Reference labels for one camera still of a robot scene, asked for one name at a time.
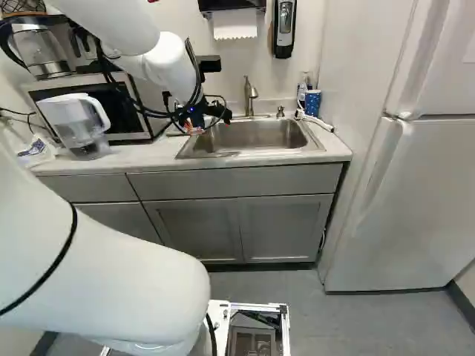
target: stainless steel sink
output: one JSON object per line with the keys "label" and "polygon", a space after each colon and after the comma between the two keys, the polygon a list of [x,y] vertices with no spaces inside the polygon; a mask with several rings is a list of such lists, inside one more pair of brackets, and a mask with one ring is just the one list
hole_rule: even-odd
{"label": "stainless steel sink", "polygon": [[294,119],[235,119],[191,137],[178,159],[322,151],[310,131]]}

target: baseboard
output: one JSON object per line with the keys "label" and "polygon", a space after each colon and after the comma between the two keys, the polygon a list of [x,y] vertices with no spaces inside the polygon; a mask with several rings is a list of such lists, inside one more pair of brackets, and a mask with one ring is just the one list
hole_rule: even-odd
{"label": "baseboard", "polygon": [[249,263],[236,265],[205,264],[208,272],[300,271],[315,268],[315,262]]}
{"label": "baseboard", "polygon": [[453,280],[447,284],[447,293],[475,332],[475,307],[470,300]]}
{"label": "baseboard", "polygon": [[58,337],[57,332],[45,332],[41,339],[39,339],[30,356],[48,356],[51,346]]}
{"label": "baseboard", "polygon": [[409,294],[425,293],[428,291],[444,291],[445,287],[417,288],[417,289],[391,289],[384,291],[325,291],[326,295],[384,295],[384,294]]}

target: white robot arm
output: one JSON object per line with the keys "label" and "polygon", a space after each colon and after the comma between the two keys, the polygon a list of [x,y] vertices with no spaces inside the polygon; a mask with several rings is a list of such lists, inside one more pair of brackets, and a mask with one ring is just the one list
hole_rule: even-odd
{"label": "white robot arm", "polygon": [[[142,1],[49,2],[100,38],[122,69],[189,100],[196,76],[183,42],[160,33]],[[3,142],[0,324],[81,334],[133,355],[187,355],[208,308],[203,265],[75,211],[19,167]]]}

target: white refrigerator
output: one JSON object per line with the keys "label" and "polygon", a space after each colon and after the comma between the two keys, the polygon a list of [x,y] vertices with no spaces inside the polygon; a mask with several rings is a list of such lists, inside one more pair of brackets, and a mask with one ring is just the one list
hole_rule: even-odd
{"label": "white refrigerator", "polygon": [[321,115],[355,157],[325,289],[445,286],[475,258],[475,1],[327,6]]}

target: white countertop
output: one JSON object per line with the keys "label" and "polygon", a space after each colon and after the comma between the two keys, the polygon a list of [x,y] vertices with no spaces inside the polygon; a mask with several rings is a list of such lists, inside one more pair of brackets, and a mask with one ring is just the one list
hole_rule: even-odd
{"label": "white countertop", "polygon": [[317,124],[305,122],[325,151],[306,151],[298,154],[252,154],[227,158],[175,159],[187,136],[167,137],[163,135],[146,145],[113,146],[112,154],[91,161],[76,161],[68,156],[32,168],[37,176],[111,174],[154,171],[181,171],[189,169],[255,167],[263,165],[294,165],[324,162],[347,162],[351,150],[333,133]]}

